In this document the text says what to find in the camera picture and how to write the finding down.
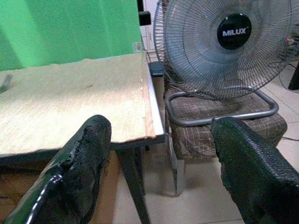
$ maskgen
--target electric fan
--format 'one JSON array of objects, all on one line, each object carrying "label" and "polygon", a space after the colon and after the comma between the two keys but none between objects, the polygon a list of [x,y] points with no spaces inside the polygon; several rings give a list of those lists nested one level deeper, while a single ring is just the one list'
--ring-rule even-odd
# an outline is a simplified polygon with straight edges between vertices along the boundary
[{"label": "electric fan", "polygon": [[297,54],[291,0],[161,0],[154,41],[166,76],[187,94],[223,100],[263,87]]}]

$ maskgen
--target milux logo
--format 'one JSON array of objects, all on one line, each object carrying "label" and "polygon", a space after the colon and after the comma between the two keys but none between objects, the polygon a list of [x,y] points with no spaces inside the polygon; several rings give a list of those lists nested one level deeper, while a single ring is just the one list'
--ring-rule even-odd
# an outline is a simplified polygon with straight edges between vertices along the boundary
[{"label": "milux logo", "polygon": [[235,35],[246,34],[246,29],[247,28],[231,29],[231,30],[223,31],[222,35],[223,36],[235,36]]}]

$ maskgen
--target wooden table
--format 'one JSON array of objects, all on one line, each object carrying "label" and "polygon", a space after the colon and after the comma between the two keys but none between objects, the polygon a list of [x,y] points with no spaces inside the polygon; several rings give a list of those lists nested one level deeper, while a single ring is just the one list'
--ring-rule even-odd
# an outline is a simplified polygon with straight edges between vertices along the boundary
[{"label": "wooden table", "polygon": [[144,53],[0,72],[13,76],[0,94],[0,166],[45,160],[89,117],[112,124],[111,149],[142,223],[150,223],[140,147],[164,142],[164,129]]}]

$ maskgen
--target fan hub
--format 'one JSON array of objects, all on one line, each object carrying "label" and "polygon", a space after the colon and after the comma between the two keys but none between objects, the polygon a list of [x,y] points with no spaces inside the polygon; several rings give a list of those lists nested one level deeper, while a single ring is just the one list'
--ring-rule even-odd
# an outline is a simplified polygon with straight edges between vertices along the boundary
[{"label": "fan hub", "polygon": [[218,27],[218,41],[228,50],[242,47],[250,38],[252,25],[250,19],[244,14],[226,16]]}]

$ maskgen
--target table top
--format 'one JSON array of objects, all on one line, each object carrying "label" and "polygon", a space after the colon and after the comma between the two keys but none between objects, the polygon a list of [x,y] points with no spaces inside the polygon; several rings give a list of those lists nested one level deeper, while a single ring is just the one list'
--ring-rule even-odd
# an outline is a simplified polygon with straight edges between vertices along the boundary
[{"label": "table top", "polygon": [[111,122],[115,146],[164,134],[144,53],[2,71],[0,83],[7,74],[0,157],[56,151],[95,114]]}]

